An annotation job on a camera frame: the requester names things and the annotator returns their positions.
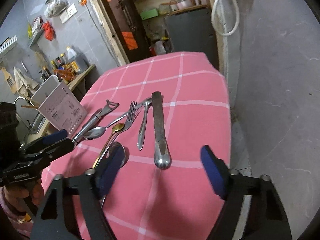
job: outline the plastic jug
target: plastic jug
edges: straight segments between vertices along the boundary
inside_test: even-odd
[[[68,61],[77,74],[84,72],[88,66],[80,54],[76,53],[71,47],[67,47]]]

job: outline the electrical outlet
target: electrical outlet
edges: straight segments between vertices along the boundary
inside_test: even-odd
[[[60,15],[60,20],[62,23],[65,23],[69,19],[69,15],[67,13],[67,10],[65,10],[61,15]]]
[[[72,4],[69,8],[67,8],[67,13],[69,17],[73,16],[77,12],[75,4]]]

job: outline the chopsticks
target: chopsticks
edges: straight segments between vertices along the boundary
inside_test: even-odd
[[[19,96],[25,98],[26,100],[29,100],[31,103],[33,103],[36,108],[38,108],[41,104],[39,104],[37,101],[34,101],[33,99],[26,97],[25,95],[22,95],[21,93],[17,92]]]
[[[21,106],[21,107],[23,107],[23,108],[33,108],[33,109],[38,109],[38,106]]]

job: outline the power cord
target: power cord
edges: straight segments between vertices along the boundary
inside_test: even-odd
[[[238,28],[239,26],[239,22],[240,22],[240,12],[239,12],[239,7],[238,7],[238,4],[237,4],[237,1],[236,0],[232,0],[232,3],[235,7],[235,11],[236,11],[236,23],[234,25],[234,27],[232,28],[232,30],[228,33],[222,33],[218,30],[218,27],[217,27],[217,23],[215,22],[215,19],[214,19],[214,16],[216,14],[216,11],[217,11],[217,6],[218,6],[218,2],[219,0],[214,0],[214,4],[213,4],[213,7],[212,7],[212,12],[211,12],[211,23],[212,23],[212,27],[214,28],[214,30],[216,31],[216,33],[218,33],[219,35],[221,36],[224,36],[224,37],[227,37],[227,36],[230,36],[232,35],[236,29]]]
[[[108,45],[108,43],[105,41],[104,36],[103,36],[103,34],[101,33],[100,28],[97,26],[96,22],[94,21],[92,15],[91,15],[91,13],[90,13],[90,10],[89,10],[89,8],[88,8],[88,6],[87,6],[87,4],[85,4],[85,7],[87,8],[88,13],[89,13],[89,15],[90,15],[90,18],[91,18],[94,26],[97,28],[97,30],[98,30],[98,32],[99,32],[99,34],[100,34],[100,36],[101,36],[101,38],[102,38],[102,40],[103,40],[103,43],[104,43],[105,46],[107,47],[107,49],[108,49],[111,57],[112,57],[113,60],[116,62],[116,64],[117,64],[118,67],[121,66],[121,64],[119,63],[118,59],[114,56],[114,51],[110,48],[110,46]]]

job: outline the doorway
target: doorway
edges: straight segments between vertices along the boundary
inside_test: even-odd
[[[102,0],[130,62],[175,51],[204,52],[219,69],[207,0]]]

